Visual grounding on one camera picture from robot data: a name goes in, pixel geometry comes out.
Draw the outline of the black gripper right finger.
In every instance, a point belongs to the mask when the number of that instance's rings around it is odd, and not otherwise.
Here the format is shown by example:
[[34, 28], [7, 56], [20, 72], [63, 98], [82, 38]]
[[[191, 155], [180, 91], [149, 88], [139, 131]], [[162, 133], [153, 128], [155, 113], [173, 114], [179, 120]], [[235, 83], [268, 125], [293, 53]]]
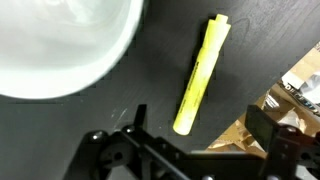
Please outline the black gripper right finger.
[[275, 121], [257, 105], [249, 105], [245, 117], [245, 127], [264, 150], [264, 158], [267, 158], [277, 133]]

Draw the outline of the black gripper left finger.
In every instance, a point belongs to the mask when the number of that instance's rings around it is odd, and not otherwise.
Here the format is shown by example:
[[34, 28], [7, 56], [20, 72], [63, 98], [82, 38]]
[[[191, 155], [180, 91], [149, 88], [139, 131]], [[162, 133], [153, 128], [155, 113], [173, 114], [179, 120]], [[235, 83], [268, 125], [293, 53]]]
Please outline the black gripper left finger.
[[134, 118], [134, 126], [144, 129], [146, 127], [147, 105], [140, 104]]

